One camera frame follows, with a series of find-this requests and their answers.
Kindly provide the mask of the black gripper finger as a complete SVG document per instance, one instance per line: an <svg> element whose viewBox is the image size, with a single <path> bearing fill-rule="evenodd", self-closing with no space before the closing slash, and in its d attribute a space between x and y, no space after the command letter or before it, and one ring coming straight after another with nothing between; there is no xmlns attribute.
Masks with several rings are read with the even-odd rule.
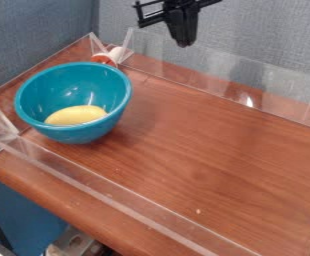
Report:
<svg viewBox="0 0 310 256"><path fill-rule="evenodd" d="M170 35L179 47L191 46L198 33L198 7L183 7L165 10L165 23Z"/></svg>

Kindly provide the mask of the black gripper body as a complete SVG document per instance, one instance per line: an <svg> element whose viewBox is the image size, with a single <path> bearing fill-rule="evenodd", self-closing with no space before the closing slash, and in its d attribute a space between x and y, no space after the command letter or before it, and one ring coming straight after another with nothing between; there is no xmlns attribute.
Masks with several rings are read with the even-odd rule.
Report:
<svg viewBox="0 0 310 256"><path fill-rule="evenodd" d="M223 0L150 0L142 2L137 0L133 7L138 15L138 25L145 28L159 22L167 25L190 27L198 24L199 12ZM146 13L143 9L155 4L161 4L161 9Z"/></svg>

